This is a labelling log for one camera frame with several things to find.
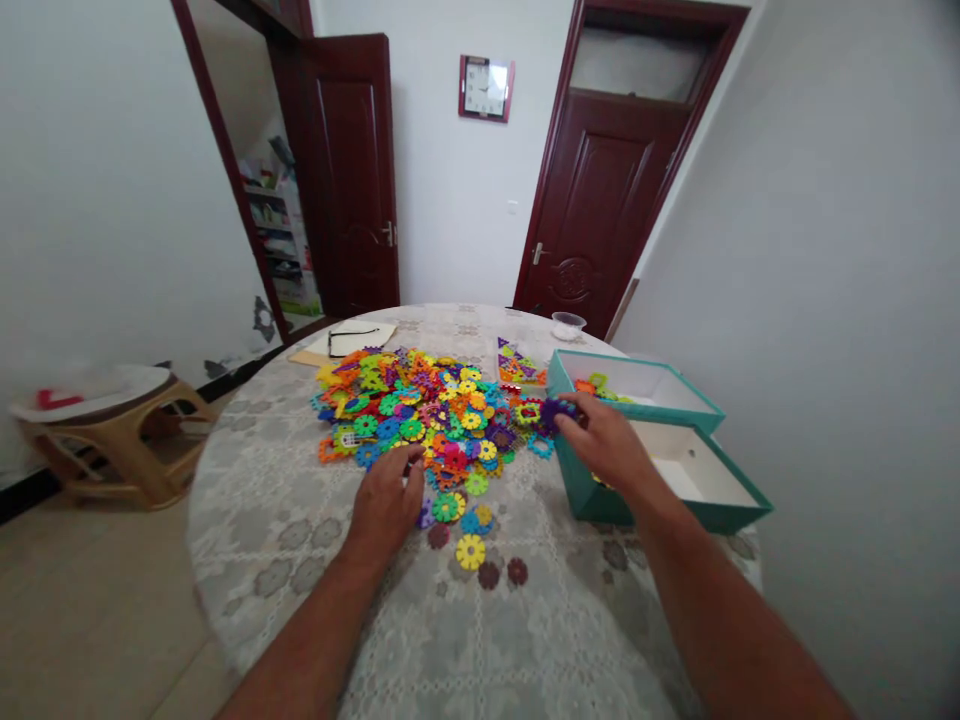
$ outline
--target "wooden door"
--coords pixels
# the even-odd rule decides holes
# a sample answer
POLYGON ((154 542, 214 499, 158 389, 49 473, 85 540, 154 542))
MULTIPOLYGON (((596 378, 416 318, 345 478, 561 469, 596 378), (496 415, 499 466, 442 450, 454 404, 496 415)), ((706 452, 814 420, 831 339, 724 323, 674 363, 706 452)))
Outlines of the wooden door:
POLYGON ((571 88, 520 309, 576 313, 603 338, 690 106, 571 88))
POLYGON ((303 41, 311 152, 318 161, 323 241, 314 252, 324 309, 352 317, 400 304, 386 35, 303 41))

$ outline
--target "wall clock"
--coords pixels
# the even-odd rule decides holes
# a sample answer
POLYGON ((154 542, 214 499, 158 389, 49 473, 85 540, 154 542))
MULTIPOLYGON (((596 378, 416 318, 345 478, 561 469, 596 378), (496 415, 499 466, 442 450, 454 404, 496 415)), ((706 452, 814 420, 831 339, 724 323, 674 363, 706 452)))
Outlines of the wall clock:
POLYGON ((515 63, 460 56, 460 115, 507 122, 513 100, 515 63))

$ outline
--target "left hand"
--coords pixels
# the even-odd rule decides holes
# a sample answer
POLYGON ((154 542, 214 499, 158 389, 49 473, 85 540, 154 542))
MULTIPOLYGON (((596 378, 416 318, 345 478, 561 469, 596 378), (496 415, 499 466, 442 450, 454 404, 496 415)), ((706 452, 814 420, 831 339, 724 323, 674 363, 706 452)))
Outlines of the left hand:
POLYGON ((403 547, 423 505, 423 446, 404 445, 382 456, 360 482, 341 554, 383 572, 403 547), (407 486, 403 471, 413 463, 407 486))

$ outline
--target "teal box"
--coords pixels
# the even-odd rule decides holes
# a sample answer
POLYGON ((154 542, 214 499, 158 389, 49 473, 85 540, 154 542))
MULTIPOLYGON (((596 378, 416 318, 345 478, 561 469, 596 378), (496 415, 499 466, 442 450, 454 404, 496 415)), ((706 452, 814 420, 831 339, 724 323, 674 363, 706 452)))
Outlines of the teal box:
MULTIPOLYGON (((607 403, 627 416, 657 471, 707 531, 732 535, 773 511, 770 501, 710 437, 725 417, 723 412, 669 365, 557 350, 547 374, 547 392, 556 396, 572 391, 574 380, 597 372, 607 375, 611 391, 637 400, 607 403), (643 404, 657 401, 665 404, 643 404)), ((562 435, 556 438, 556 448, 577 520, 634 524, 620 494, 597 482, 562 435)))
MULTIPOLYGON (((708 532, 733 535, 773 511, 773 505, 700 428, 631 420, 660 475, 708 532)), ((619 493, 597 482, 558 435, 557 457, 570 510, 577 520, 633 525, 619 493)))
POLYGON ((666 363, 609 355, 554 350, 547 370, 547 394, 574 392, 574 382, 594 373, 607 376, 607 388, 634 402, 609 402, 632 420, 695 425, 713 434, 726 417, 710 398, 666 363))

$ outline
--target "white wall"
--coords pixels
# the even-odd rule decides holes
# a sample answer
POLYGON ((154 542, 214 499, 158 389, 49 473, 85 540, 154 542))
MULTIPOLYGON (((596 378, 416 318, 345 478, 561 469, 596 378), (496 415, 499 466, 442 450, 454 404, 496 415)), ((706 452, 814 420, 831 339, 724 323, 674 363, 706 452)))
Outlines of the white wall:
POLYGON ((217 0, 188 5, 234 156, 276 167, 268 141, 287 132, 266 40, 217 0))
MULTIPOLYGON (((725 77, 735 71, 765 1, 733 0, 754 10, 725 77)), ((311 10, 318 36, 390 38, 401 301, 510 305, 572 0, 312 0, 311 10), (507 125, 457 115, 461 54, 516 61, 507 125), (517 202, 515 215, 507 214, 508 200, 517 202)), ((717 99, 725 86, 721 79, 717 99)), ((688 158, 712 114, 708 107, 688 158)), ((672 192, 682 186, 686 164, 672 192)))
MULTIPOLYGON (((263 285, 169 2, 4 4, 0 96, 0 404, 87 364, 172 360, 202 385, 206 361, 263 352, 263 285)), ((30 464, 3 421, 2 484, 30 464)))
POLYGON ((777 505, 760 524, 767 596, 862 716, 945 716, 960 15, 945 0, 766 15, 614 344, 676 363, 728 413, 719 439, 777 505))

